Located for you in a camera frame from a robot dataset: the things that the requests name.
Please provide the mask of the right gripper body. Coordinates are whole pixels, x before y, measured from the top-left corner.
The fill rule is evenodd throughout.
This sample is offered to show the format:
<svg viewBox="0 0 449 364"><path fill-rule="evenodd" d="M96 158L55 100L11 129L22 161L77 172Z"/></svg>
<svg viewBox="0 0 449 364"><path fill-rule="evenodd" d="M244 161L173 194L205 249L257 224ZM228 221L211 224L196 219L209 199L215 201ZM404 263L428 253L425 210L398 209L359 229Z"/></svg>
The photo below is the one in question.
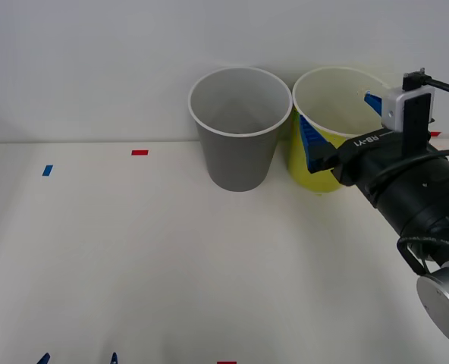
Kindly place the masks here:
<svg viewBox="0 0 449 364"><path fill-rule="evenodd" d="M435 185L433 161L412 162L415 155L434 152L429 144L431 133L415 132L415 138L425 141L409 155L402 155L403 135L380 129L347 141L338 150L339 165L332 174L344 186L387 187L395 181L420 178L422 187Z"/></svg>

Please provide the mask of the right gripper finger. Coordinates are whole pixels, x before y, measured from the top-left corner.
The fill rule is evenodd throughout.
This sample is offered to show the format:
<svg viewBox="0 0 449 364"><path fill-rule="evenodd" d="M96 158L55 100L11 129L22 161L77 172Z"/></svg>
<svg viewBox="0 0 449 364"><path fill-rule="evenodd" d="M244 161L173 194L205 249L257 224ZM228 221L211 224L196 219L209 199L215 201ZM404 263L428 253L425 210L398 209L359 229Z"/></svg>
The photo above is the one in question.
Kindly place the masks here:
<svg viewBox="0 0 449 364"><path fill-rule="evenodd" d="M330 170L339 164L338 150L328 142L305 118L299 118L300 136L311 174Z"/></svg>
<svg viewBox="0 0 449 364"><path fill-rule="evenodd" d="M382 98L376 95L371 94L368 90L364 95L364 102L372 108L376 114L383 118L382 114Z"/></svg>

